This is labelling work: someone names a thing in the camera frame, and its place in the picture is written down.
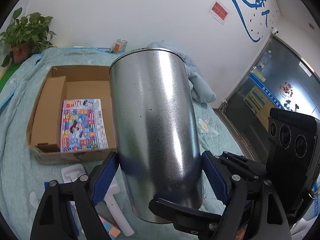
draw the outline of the colorful booklet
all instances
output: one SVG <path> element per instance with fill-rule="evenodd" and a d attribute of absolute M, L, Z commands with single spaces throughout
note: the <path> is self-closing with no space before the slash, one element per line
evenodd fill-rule
<path fill-rule="evenodd" d="M 65 100 L 61 119 L 61 152 L 108 148 L 100 99 Z"/>

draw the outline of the plant pot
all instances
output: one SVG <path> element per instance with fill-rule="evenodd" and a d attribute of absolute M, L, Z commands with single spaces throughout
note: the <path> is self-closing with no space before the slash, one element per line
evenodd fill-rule
<path fill-rule="evenodd" d="M 16 64 L 25 61 L 28 57 L 29 52 L 29 42 L 24 42 L 20 44 L 19 49 L 17 47 L 12 47 L 13 60 Z"/>

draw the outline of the potted plant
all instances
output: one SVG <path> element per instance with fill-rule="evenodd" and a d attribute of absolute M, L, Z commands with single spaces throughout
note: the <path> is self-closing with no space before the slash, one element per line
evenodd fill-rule
<path fill-rule="evenodd" d="M 9 24 L 5 32 L 0 33 L 0 42 L 11 46 L 11 52 L 7 55 L 2 63 L 2 67 L 10 63 L 13 58 L 15 63 L 21 63 L 28 57 L 29 52 L 41 53 L 43 50 L 52 46 L 50 40 L 54 35 L 49 30 L 49 24 L 53 17 L 43 17 L 40 13 L 35 12 L 27 16 L 18 17 L 22 12 L 22 7 L 15 10 L 12 15 L 12 23 Z"/>

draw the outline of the cardboard box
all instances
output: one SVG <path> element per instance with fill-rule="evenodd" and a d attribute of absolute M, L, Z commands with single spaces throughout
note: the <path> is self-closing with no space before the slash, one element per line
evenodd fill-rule
<path fill-rule="evenodd" d="M 37 95 L 26 135 L 27 144 L 41 164 L 77 163 L 103 160 L 116 151 L 112 121 L 108 66 L 55 66 L 48 72 Z M 63 100 L 98 98 L 108 141 L 108 149 L 60 152 Z"/>

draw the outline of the silver metal can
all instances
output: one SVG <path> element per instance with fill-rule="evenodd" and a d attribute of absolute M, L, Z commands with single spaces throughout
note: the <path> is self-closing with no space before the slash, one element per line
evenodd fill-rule
<path fill-rule="evenodd" d="M 167 49 L 131 51 L 112 63 L 110 86 L 120 167 L 134 214 L 168 223 L 149 210 L 154 197 L 199 209 L 201 158 L 183 60 Z"/>

